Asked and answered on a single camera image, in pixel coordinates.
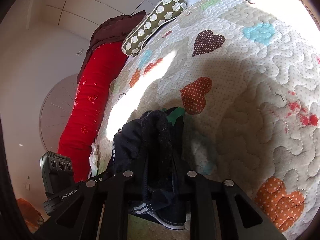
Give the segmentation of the dark navy frog pants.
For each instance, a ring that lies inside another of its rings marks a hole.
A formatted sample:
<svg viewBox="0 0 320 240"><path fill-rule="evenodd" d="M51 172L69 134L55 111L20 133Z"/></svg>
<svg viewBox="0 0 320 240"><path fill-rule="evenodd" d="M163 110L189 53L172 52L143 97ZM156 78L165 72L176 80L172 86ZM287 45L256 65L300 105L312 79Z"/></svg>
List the dark navy frog pants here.
<svg viewBox="0 0 320 240"><path fill-rule="evenodd" d="M188 212L183 159L185 109L147 111L114 135L108 170L132 171L128 207L133 215L183 230Z"/></svg>

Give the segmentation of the long red bolster pillow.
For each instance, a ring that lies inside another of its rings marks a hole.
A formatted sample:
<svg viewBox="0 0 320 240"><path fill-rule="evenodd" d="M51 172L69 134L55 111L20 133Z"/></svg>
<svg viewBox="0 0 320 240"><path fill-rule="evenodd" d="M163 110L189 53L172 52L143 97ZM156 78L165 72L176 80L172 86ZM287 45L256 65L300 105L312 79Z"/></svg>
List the long red bolster pillow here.
<svg viewBox="0 0 320 240"><path fill-rule="evenodd" d="M103 120L110 84L127 61L121 44L107 43L93 51L82 72L71 116L60 137L57 152L71 159L76 183L88 178L91 144Z"/></svg>

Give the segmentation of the white round headboard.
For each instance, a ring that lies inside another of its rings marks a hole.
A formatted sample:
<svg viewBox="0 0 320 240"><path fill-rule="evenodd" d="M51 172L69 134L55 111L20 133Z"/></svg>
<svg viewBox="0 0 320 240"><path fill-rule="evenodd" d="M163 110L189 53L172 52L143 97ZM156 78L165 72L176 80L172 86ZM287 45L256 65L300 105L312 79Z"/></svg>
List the white round headboard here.
<svg viewBox="0 0 320 240"><path fill-rule="evenodd" d="M52 87L40 110L40 138L46 151L57 152L59 140L74 105L77 75L70 75Z"/></svg>

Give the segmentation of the dark maroon blanket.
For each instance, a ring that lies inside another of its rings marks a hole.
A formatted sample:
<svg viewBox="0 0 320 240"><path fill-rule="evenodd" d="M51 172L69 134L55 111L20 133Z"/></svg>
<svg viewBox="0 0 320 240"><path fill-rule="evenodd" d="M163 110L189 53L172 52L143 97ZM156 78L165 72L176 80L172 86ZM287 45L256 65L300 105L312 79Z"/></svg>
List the dark maroon blanket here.
<svg viewBox="0 0 320 240"><path fill-rule="evenodd" d="M99 25L91 36L89 48L86 51L86 57L82 63L80 72L76 78L79 83L83 71L93 53L99 46L114 42L124 41L127 35L141 22L146 16L145 10L135 13L134 15L120 15L114 18L109 18L104 23Z"/></svg>

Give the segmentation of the patchwork quilted bedspread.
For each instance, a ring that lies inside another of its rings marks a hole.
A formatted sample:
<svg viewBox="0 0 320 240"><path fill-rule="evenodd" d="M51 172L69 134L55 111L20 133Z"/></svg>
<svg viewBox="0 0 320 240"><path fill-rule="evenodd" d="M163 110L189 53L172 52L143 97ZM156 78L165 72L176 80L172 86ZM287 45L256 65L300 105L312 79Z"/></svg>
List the patchwork quilted bedspread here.
<svg viewBox="0 0 320 240"><path fill-rule="evenodd" d="M299 0L196 0L112 82L96 152L144 112L185 109L185 157L234 180L287 239L319 210L319 29Z"/></svg>

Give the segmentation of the white glossy wardrobe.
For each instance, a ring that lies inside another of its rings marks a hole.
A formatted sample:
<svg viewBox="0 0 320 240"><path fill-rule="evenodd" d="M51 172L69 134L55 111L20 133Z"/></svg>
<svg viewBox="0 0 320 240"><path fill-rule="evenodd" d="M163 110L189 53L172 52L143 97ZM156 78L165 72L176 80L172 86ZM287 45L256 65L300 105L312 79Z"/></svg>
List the white glossy wardrobe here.
<svg viewBox="0 0 320 240"><path fill-rule="evenodd" d="M103 22L150 12L159 0L30 0L27 26L44 21L87 40Z"/></svg>

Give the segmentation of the green hedgehog-pattern bolster pillow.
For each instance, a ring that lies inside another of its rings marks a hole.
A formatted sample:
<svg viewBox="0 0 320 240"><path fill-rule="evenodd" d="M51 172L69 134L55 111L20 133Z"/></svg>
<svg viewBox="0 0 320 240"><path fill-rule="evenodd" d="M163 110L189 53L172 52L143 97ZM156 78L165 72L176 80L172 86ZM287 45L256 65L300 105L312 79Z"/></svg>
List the green hedgehog-pattern bolster pillow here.
<svg viewBox="0 0 320 240"><path fill-rule="evenodd" d="M154 9L132 29L124 39L121 50L128 57L137 56L148 39L163 25L173 21L187 9L185 0L160 0Z"/></svg>

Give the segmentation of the wall power socket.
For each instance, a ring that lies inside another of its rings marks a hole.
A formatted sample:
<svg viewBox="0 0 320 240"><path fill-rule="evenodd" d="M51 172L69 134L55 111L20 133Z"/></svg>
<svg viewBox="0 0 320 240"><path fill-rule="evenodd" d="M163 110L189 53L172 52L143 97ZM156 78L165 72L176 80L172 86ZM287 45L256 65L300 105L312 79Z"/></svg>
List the wall power socket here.
<svg viewBox="0 0 320 240"><path fill-rule="evenodd" d="M83 52L84 52L83 49L79 49L79 50L77 51L76 55L80 56Z"/></svg>

